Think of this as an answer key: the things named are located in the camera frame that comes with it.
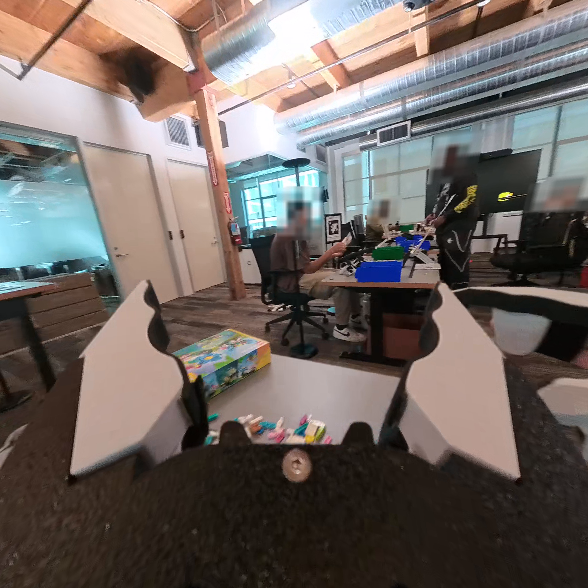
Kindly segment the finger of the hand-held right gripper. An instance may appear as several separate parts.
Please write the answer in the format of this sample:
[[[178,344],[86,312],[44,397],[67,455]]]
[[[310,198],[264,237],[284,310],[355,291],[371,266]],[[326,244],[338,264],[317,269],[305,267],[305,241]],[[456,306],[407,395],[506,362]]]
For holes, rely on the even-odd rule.
[[[587,379],[558,378],[537,393],[561,425],[587,437]]]

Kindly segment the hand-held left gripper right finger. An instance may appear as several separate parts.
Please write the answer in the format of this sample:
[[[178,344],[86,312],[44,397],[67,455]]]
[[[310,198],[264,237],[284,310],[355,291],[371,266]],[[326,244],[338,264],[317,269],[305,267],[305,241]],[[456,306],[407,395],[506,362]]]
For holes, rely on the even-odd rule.
[[[419,338],[379,433],[379,445],[440,466],[453,456],[520,478],[503,355],[445,283],[435,286]]]

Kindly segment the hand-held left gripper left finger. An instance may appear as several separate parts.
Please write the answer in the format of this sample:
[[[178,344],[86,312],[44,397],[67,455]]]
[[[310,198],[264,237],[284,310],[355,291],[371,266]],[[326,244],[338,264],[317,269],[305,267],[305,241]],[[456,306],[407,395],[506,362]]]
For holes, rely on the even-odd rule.
[[[202,379],[190,382],[168,346],[157,295],[150,281],[142,281],[82,353],[70,476],[129,456],[153,467],[205,444]]]

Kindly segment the wooden work desk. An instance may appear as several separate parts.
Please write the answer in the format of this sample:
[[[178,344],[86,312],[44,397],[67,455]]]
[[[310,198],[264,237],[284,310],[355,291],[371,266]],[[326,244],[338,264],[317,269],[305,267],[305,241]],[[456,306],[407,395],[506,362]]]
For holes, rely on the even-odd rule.
[[[430,297],[439,281],[437,264],[419,265],[417,269],[403,268],[397,283],[358,283],[354,276],[332,273],[324,283],[370,296],[369,339],[363,351],[342,352],[341,359],[389,366],[404,366],[408,360],[387,359],[383,355],[383,314],[420,315],[415,300]]]

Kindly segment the grey desk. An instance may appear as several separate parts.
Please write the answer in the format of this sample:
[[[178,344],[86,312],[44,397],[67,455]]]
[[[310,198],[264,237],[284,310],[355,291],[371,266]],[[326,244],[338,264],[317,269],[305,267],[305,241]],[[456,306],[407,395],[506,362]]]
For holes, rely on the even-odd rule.
[[[210,400],[211,430],[226,421],[253,415],[264,422],[283,418],[287,429],[299,426],[308,415],[326,424],[326,434],[341,443],[350,425],[370,425],[378,441],[386,412],[400,378],[388,373],[362,371],[274,355],[270,363],[246,376]]]

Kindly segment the cardboard box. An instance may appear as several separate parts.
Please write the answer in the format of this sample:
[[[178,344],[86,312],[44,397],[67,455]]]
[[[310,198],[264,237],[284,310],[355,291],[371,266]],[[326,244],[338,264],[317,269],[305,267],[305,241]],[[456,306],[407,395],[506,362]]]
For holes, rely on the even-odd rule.
[[[413,360],[420,351],[423,316],[383,314],[383,355],[387,359]]]

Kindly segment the black office chair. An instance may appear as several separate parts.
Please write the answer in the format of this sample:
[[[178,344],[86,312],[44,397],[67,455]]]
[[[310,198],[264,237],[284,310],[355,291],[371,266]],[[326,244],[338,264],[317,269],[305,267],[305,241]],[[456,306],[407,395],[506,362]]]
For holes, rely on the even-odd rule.
[[[250,240],[251,249],[257,262],[261,274],[261,300],[267,306],[282,305],[290,312],[284,316],[269,320],[265,324],[265,332],[269,333],[270,328],[278,323],[287,322],[282,336],[281,345],[289,348],[291,357],[296,359],[311,359],[318,353],[318,348],[305,341],[304,324],[308,324],[319,330],[324,340],[329,338],[329,333],[325,328],[329,320],[326,313],[316,312],[310,309],[309,303],[313,298],[307,294],[301,293],[299,285],[296,285],[294,292],[284,292],[278,288],[278,279],[282,276],[297,277],[296,270],[272,270],[270,268],[270,248],[273,244],[275,235],[252,238]],[[299,342],[290,345],[288,333],[290,329],[297,326],[299,329]]]
[[[587,261],[587,225],[585,211],[524,213],[514,252],[498,249],[490,263],[508,272],[507,280],[497,286],[536,286],[529,277],[558,273],[557,285],[572,270]]]

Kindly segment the wooden slat bench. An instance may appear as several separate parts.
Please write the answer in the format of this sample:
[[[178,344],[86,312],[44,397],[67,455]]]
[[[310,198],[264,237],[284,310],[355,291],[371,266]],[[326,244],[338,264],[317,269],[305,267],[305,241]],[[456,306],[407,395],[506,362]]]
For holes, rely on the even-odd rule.
[[[55,283],[53,290],[26,300],[33,326],[43,343],[103,325],[109,318],[89,273],[38,277],[32,282]]]

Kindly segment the colourful toy box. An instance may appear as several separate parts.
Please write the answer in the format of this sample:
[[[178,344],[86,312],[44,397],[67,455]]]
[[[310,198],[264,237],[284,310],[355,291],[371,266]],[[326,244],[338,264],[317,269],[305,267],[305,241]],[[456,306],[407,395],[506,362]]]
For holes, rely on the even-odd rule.
[[[223,330],[173,354],[185,366],[191,383],[202,378],[207,401],[271,361],[269,342],[233,329]]]

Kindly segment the dark wooden table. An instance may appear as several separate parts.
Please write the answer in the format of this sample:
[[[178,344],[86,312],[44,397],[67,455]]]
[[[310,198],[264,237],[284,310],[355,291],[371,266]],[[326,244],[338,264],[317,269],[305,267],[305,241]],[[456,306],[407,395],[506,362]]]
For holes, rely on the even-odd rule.
[[[28,300],[56,290],[53,282],[17,281],[1,283],[1,323],[18,320],[45,391],[55,384],[55,374],[40,335],[33,324]]]

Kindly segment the large black screen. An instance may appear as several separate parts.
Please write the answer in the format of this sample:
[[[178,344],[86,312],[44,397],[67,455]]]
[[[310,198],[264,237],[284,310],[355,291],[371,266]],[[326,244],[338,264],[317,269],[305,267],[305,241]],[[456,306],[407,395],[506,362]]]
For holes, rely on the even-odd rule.
[[[541,150],[510,149],[480,155],[477,205],[480,215],[524,211],[537,182]]]

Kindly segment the white door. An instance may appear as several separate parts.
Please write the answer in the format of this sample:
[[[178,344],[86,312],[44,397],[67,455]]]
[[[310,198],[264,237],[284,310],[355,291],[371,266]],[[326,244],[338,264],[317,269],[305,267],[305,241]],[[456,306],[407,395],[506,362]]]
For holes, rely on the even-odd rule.
[[[224,283],[226,272],[208,168],[178,159],[166,161],[183,254],[185,295]]]
[[[149,280],[160,302],[178,297],[151,157],[84,143],[82,158],[119,290]]]

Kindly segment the pile of colourful toy bricks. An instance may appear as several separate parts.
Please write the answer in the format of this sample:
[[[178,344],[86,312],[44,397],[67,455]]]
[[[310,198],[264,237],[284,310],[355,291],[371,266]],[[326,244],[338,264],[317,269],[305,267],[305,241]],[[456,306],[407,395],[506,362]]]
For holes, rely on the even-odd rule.
[[[208,416],[208,425],[203,433],[204,445],[217,445],[220,442],[221,426],[225,422],[237,422],[243,428],[246,437],[252,443],[274,445],[317,445],[331,444],[333,438],[327,434],[324,422],[314,420],[311,415],[304,415],[289,427],[286,419],[266,418],[257,413],[230,416],[228,411],[214,410]]]

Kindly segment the black floor lamp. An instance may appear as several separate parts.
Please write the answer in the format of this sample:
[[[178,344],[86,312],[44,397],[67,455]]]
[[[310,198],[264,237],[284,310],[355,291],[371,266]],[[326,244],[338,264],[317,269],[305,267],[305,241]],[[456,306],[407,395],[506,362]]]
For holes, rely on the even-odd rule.
[[[285,160],[282,163],[283,168],[285,169],[293,169],[295,172],[296,177],[296,187],[300,187],[300,177],[299,177],[299,170],[301,167],[306,167],[310,164],[309,158],[292,158]]]

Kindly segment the wooden post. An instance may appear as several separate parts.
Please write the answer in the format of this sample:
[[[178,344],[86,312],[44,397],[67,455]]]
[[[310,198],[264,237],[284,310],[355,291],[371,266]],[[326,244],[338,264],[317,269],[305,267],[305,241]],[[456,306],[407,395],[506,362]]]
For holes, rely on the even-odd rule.
[[[233,210],[224,164],[216,98],[206,86],[196,91],[194,97],[199,128],[209,166],[217,221],[221,233],[229,294],[232,300],[242,300],[246,298],[246,289],[239,261],[239,246],[233,241],[230,232],[231,223],[233,222]]]

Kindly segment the grey wall vent grille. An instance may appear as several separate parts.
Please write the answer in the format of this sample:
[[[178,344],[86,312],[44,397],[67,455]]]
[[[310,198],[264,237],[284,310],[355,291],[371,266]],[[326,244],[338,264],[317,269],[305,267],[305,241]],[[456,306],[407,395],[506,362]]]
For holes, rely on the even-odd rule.
[[[164,121],[165,140],[168,146],[191,150],[189,123],[183,116],[170,116]]]

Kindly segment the white duct vent grille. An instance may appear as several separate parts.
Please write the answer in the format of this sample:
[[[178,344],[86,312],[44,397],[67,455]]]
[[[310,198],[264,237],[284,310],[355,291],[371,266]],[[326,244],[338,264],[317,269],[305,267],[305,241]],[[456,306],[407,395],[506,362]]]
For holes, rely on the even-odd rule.
[[[376,131],[376,145],[386,146],[411,137],[411,121],[403,121]]]

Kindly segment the black wall speaker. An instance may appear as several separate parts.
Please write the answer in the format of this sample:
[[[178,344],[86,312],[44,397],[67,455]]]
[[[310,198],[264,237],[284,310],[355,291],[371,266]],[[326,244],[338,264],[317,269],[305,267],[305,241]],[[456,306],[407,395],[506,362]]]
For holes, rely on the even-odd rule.
[[[226,149],[229,146],[228,136],[227,136],[227,131],[226,131],[226,124],[221,119],[219,119],[218,122],[219,122],[219,130],[220,130],[220,136],[221,136],[221,141],[222,141],[222,147],[224,149]],[[204,142],[203,135],[202,135],[200,121],[193,121],[193,128],[195,131],[197,146],[199,148],[205,148],[205,142]]]

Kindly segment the silver ventilation duct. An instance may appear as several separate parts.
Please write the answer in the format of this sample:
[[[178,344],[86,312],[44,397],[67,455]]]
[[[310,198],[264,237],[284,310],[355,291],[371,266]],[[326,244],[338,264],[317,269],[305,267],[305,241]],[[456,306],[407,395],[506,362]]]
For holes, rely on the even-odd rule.
[[[295,134],[297,148],[354,135],[408,115],[409,99],[441,105],[440,95],[456,82],[461,92],[474,82],[463,80],[489,70],[587,40],[587,1],[571,1],[474,40],[378,74],[336,93],[275,114],[281,135]]]
[[[320,1],[260,1],[202,40],[203,59],[227,86],[296,58],[328,33]]]

